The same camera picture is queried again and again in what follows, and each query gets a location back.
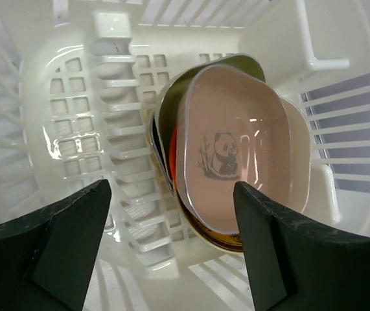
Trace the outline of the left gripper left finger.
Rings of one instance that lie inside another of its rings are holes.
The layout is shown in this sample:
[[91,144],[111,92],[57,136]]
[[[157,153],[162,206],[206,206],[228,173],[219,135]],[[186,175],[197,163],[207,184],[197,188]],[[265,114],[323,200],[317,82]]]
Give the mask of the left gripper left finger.
[[110,200],[101,179],[0,224],[0,310],[81,310]]

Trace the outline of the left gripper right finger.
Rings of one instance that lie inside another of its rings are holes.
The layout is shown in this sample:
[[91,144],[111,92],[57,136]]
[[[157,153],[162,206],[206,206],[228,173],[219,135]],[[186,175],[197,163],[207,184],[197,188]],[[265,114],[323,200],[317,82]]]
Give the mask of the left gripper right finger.
[[245,182],[233,201],[256,310],[370,310],[370,237],[317,222]]

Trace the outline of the brown gold patterned plate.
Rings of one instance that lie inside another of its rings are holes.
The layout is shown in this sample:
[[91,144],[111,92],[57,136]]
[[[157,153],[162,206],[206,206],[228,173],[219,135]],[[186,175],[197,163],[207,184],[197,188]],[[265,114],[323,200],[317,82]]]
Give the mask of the brown gold patterned plate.
[[175,193],[175,198],[178,205],[181,208],[181,213],[187,220],[190,228],[193,232],[204,240],[206,243],[228,253],[242,254],[242,239],[240,234],[234,235],[224,235],[210,230],[205,225],[203,225],[191,212],[187,210],[184,203],[182,202],[179,194]]

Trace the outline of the pink-brown square plate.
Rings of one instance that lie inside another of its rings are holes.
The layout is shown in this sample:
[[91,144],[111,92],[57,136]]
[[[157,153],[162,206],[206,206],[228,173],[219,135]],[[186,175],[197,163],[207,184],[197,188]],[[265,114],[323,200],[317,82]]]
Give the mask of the pink-brown square plate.
[[176,186],[205,227],[238,233],[233,189],[239,181],[287,203],[290,166],[288,117],[272,88],[222,64],[191,80],[178,108]]

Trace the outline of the orange round plate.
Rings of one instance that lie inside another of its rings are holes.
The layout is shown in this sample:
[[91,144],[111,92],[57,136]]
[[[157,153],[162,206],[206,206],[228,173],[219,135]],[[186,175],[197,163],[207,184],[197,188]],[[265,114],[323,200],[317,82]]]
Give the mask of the orange round plate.
[[177,150],[177,126],[174,127],[170,139],[170,146],[169,146],[169,169],[172,175],[172,181],[174,186],[177,187],[176,183],[176,150]]

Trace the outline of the green square plate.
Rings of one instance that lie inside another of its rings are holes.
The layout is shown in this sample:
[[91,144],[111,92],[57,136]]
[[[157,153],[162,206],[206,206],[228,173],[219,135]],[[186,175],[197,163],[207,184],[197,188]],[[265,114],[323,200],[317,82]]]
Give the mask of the green square plate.
[[228,65],[263,82],[266,81],[260,63],[250,55],[238,53],[191,67],[176,75],[159,92],[156,97],[156,107],[153,112],[159,139],[159,153],[156,155],[156,158],[168,190],[171,193],[174,192],[174,183],[170,170],[168,169],[168,151],[170,146],[170,134],[177,121],[179,102],[186,93],[192,79],[201,70],[213,65]]

